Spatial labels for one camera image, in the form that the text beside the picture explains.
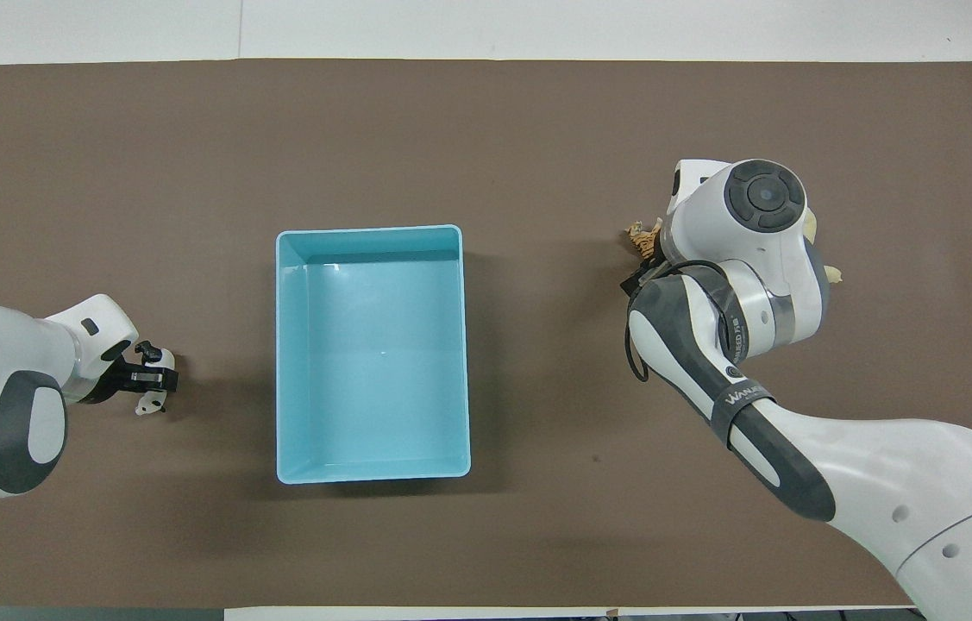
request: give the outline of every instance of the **black cable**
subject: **black cable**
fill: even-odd
[[[719,272],[719,274],[726,275],[722,267],[719,267],[718,263],[713,263],[710,260],[703,259],[693,259],[693,260],[683,260],[681,263],[674,263],[670,265],[670,268],[666,271],[666,275],[679,273],[686,267],[707,267],[709,270],[714,270]]]
[[[641,356],[639,363],[643,365],[643,374],[639,374],[639,369],[635,366],[635,357],[631,353],[631,322],[624,326],[624,352],[627,354],[627,365],[631,367],[631,372],[635,374],[636,379],[639,381],[650,379],[650,367],[647,366],[647,361],[644,361]]]

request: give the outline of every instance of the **logo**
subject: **logo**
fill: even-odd
[[[738,322],[738,317],[731,319],[731,329],[735,333],[735,357],[741,357],[743,354],[743,326]]]
[[[743,398],[750,397],[751,394],[757,394],[762,392],[761,386],[751,386],[750,388],[744,388],[742,390],[737,390],[731,394],[727,394],[727,398],[724,398],[724,402],[728,405],[737,404],[737,402],[742,401]]]

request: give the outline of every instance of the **circular joint cap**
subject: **circular joint cap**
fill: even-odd
[[[804,213],[804,186],[784,166],[751,159],[731,169],[724,188],[727,211],[759,233],[779,233]]]

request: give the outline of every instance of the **light blue plastic bin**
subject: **light blue plastic bin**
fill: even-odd
[[[469,472],[459,228],[286,231],[276,272],[279,480]]]

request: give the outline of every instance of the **gray accent panel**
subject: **gray accent panel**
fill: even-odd
[[[804,186],[784,166],[751,159],[731,169],[723,187],[727,212],[758,233],[779,233],[804,213]]]
[[[769,394],[765,386],[753,379],[746,379],[727,386],[713,402],[712,431],[724,447],[730,447],[731,425],[734,424],[738,412],[759,398],[773,398],[773,394]]]
[[[804,240],[804,250],[808,252],[808,260],[812,263],[812,271],[816,273],[816,282],[819,283],[819,298],[822,300],[819,321],[822,322],[822,319],[827,316],[827,306],[830,303],[830,281],[827,279],[827,270],[824,269],[824,259],[819,255],[816,247],[808,240]]]
[[[98,323],[95,323],[94,319],[87,317],[84,321],[79,322],[80,326],[83,326],[84,330],[87,330],[88,336],[94,336],[98,334]]]
[[[29,417],[39,388],[60,392],[60,385],[52,376],[21,370],[6,378],[0,394],[0,490],[8,494],[21,494],[37,487],[53,471],[64,452],[61,443],[60,453],[44,464],[34,462],[29,455]],[[64,409],[63,398],[60,408]],[[67,440],[67,424],[64,425],[64,440]]]
[[[122,351],[128,349],[130,345],[132,345],[132,342],[128,341],[128,339],[127,341],[116,342],[114,343],[114,347],[110,347],[110,349],[104,351],[99,358],[102,358],[106,362],[116,361],[118,356],[122,356]]]
[[[769,307],[773,310],[773,349],[793,342],[796,335],[796,310],[793,296],[769,293]]]
[[[774,486],[761,476],[749,461],[731,447],[731,452],[749,468],[781,503],[802,518],[830,522],[834,518],[834,494],[827,480],[806,457],[789,442],[753,404],[746,405],[734,420],[735,429],[762,453],[772,465],[781,484]]]

